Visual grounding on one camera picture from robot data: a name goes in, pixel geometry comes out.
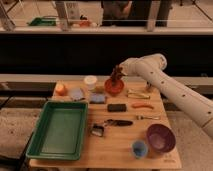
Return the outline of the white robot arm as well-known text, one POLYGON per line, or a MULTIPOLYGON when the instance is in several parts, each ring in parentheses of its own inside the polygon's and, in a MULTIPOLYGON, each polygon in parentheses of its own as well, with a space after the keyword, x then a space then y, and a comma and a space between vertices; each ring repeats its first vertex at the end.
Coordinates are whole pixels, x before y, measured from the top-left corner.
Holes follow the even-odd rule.
POLYGON ((165 74, 167 60, 164 55, 128 58, 120 66, 125 75, 140 76, 156 87, 213 139, 213 101, 165 74))

